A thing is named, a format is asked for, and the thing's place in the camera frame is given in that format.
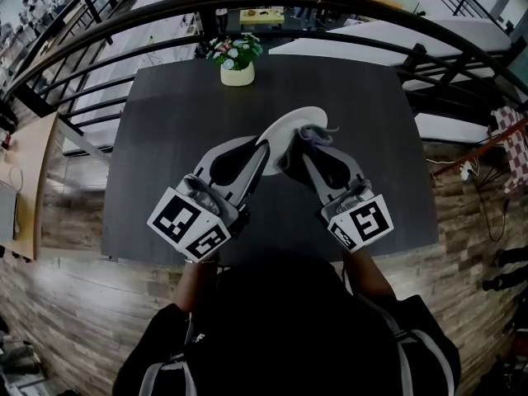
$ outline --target white flower pot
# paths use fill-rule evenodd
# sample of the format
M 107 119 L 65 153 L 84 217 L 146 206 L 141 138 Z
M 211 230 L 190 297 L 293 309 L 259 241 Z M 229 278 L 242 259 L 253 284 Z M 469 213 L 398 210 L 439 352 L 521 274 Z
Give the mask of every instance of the white flower pot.
M 253 62 L 242 70 L 227 70 L 220 66 L 220 79 L 223 85 L 228 87 L 243 87 L 249 85 L 255 79 L 255 68 Z

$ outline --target checkered fabric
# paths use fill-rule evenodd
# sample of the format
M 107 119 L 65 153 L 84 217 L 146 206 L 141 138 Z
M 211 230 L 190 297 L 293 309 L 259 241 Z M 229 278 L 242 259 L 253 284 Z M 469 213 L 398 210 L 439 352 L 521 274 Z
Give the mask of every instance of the checkered fabric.
M 499 133 L 511 128 L 522 119 L 522 115 L 510 107 L 492 111 L 492 115 L 497 119 Z M 519 130 L 506 138 L 503 143 L 511 169 L 511 176 L 504 184 L 504 192 L 510 194 L 528 184 L 528 148 Z

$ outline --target person's arm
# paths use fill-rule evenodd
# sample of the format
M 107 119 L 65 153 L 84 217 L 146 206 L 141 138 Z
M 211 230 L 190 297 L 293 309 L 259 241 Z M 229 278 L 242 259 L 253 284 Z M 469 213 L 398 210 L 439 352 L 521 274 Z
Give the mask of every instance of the person's arm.
M 195 312 L 205 295 L 216 287 L 218 253 L 204 262 L 186 263 L 172 302 L 184 313 Z
M 173 304 L 154 316 L 137 347 L 121 366 L 112 389 L 114 396 L 138 394 L 145 372 L 152 364 L 183 351 L 189 313 L 195 312 L 208 290 L 215 289 L 217 266 L 216 254 L 207 262 L 186 264 L 172 297 Z
M 343 249 L 342 256 L 348 279 L 359 293 L 369 299 L 380 296 L 396 298 L 393 288 L 364 248 L 357 252 Z

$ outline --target office desk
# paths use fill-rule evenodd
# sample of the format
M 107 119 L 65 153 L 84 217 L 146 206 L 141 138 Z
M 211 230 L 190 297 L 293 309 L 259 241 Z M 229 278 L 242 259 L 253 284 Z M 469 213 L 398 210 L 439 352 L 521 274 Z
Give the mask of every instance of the office desk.
M 281 9 L 251 9 L 256 12 L 250 16 L 249 10 L 240 11 L 240 25 L 267 25 L 275 24 L 279 27 L 284 23 L 284 13 Z
M 55 145 L 57 130 L 67 138 L 75 140 L 76 144 L 91 155 L 106 163 L 109 161 L 107 155 L 93 148 L 66 126 L 58 118 L 57 113 L 37 120 L 12 135 L 12 146 L 5 157 L 0 153 L 2 156 L 0 180 L 16 189 L 21 186 L 16 211 L 16 222 L 20 226 L 20 233 L 16 233 L 12 240 L 0 241 L 0 246 L 30 260 L 35 260 L 40 253 L 40 213 L 44 201 L 48 161 L 52 147 Z
M 284 114 L 319 106 L 335 147 L 356 158 L 383 194 L 395 230 L 369 246 L 374 255 L 436 243 L 436 209 L 422 141 L 396 73 L 352 60 L 273 55 L 255 60 L 255 82 L 226 87 L 219 66 L 190 60 L 138 71 L 121 117 L 106 188 L 101 252 L 157 264 L 183 256 L 147 219 L 163 192 L 212 147 L 259 135 Z M 222 248 L 233 265 L 267 248 L 329 261 L 339 244 L 315 217 L 318 198 L 286 175 L 263 177 L 247 200 L 251 222 Z

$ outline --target plate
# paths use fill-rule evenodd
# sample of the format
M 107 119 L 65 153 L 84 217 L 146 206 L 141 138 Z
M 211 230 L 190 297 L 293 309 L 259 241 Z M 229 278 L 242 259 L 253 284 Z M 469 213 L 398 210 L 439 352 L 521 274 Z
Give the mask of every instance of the plate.
M 319 107 L 302 107 L 283 115 L 278 121 L 266 129 L 258 139 L 257 144 L 264 139 L 270 144 L 270 158 L 264 167 L 263 176 L 273 176 L 282 171 L 277 167 L 277 161 L 290 146 L 295 131 L 302 126 L 317 125 L 326 128 L 328 117 Z

